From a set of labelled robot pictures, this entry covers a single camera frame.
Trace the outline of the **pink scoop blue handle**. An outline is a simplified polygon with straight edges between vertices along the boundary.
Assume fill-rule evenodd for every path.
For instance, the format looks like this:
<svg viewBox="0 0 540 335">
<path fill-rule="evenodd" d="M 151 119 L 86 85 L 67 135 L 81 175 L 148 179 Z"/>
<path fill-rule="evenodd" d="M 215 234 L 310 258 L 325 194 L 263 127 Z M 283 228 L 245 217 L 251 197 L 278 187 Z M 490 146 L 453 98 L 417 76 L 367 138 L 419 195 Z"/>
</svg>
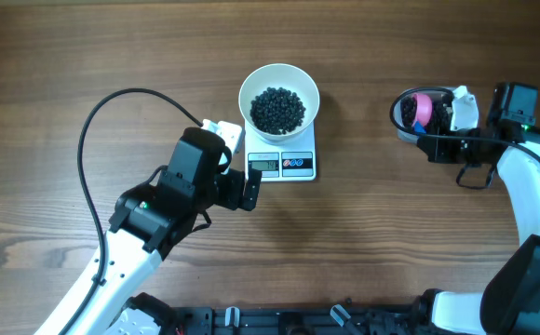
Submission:
<svg viewBox="0 0 540 335">
<path fill-rule="evenodd" d="M 413 93 L 412 99 L 415 102 L 415 116 L 412 121 L 412 129 L 418 133 L 425 133 L 433 113 L 433 102 L 424 93 Z"/>
</svg>

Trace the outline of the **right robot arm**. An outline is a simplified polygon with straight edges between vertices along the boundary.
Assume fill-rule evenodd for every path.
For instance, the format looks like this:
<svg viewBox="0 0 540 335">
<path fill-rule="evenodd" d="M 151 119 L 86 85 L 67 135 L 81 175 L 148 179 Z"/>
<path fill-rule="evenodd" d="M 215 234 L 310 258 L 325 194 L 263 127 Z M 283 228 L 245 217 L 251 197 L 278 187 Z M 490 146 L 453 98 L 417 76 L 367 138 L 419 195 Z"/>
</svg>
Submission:
<svg viewBox="0 0 540 335">
<path fill-rule="evenodd" d="M 465 334 L 540 334 L 540 128 L 536 87 L 500 83 L 484 128 L 423 135 L 432 162 L 489 164 L 503 181 L 520 246 L 481 293 L 436 293 L 430 322 Z"/>
</svg>

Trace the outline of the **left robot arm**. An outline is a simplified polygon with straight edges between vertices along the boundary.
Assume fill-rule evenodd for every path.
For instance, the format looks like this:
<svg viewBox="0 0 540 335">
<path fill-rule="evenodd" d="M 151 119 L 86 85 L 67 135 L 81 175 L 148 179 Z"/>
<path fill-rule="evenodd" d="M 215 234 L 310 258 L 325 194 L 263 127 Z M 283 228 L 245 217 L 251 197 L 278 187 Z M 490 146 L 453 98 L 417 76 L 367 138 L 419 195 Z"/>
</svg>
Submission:
<svg viewBox="0 0 540 335">
<path fill-rule="evenodd" d="M 122 193 L 82 274 L 39 328 L 41 334 L 102 334 L 131 294 L 186 236 L 211 225 L 208 208 L 252 211 L 262 174 L 230 167 L 242 127 L 187 128 L 168 164 Z"/>
</svg>

